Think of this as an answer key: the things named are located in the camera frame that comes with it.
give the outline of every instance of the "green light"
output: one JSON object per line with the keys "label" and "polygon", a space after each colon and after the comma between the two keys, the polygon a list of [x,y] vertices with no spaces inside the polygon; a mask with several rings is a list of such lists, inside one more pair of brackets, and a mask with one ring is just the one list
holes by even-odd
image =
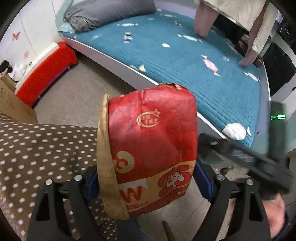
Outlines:
{"label": "green light", "polygon": [[282,119],[285,119],[285,117],[286,117],[286,115],[274,115],[274,116],[271,116],[270,118],[271,118],[272,120],[275,120],[276,118],[277,118],[278,120],[282,120]]}

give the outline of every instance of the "teal quilted bedspread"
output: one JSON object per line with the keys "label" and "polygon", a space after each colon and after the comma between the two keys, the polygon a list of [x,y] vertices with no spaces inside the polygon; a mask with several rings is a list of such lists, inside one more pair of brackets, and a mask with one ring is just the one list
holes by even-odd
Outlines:
{"label": "teal quilted bedspread", "polygon": [[158,83],[179,83],[195,96],[198,111],[216,128],[250,147],[259,112],[259,70],[241,67],[228,39],[193,30],[193,19],[167,11],[124,19],[93,31],[64,33]]}

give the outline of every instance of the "butterfly wall sticker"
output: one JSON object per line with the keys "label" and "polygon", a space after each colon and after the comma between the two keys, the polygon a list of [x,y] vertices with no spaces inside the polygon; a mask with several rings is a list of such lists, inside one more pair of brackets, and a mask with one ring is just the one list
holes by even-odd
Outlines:
{"label": "butterfly wall sticker", "polygon": [[17,34],[12,34],[12,41],[18,40],[19,37],[20,37],[20,32],[18,32]]}
{"label": "butterfly wall sticker", "polygon": [[29,57],[29,53],[30,53],[30,51],[27,51],[24,53],[24,59],[27,59]]}

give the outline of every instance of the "pink cloth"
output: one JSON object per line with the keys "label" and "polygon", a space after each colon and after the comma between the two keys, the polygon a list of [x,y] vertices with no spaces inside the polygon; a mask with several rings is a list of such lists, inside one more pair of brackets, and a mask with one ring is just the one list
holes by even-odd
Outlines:
{"label": "pink cloth", "polygon": [[[242,66],[248,66],[252,64],[258,56],[258,53],[252,50],[252,46],[262,25],[267,6],[268,4],[264,5],[261,13],[255,20],[253,27],[249,32],[248,51],[246,53],[246,56],[239,62],[239,64]],[[201,2],[196,10],[194,31],[198,35],[206,37],[219,14],[219,12],[204,4],[204,2]]]}

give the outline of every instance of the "beige coat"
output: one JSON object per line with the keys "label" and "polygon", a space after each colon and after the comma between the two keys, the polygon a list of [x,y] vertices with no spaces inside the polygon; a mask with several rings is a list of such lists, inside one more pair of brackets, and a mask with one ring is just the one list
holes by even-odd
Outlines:
{"label": "beige coat", "polygon": [[[225,17],[250,31],[254,21],[259,16],[266,0],[202,0],[205,4],[220,12]],[[278,14],[277,8],[269,3],[264,19],[254,41],[252,49],[260,53],[268,39],[269,33],[275,23]]]}

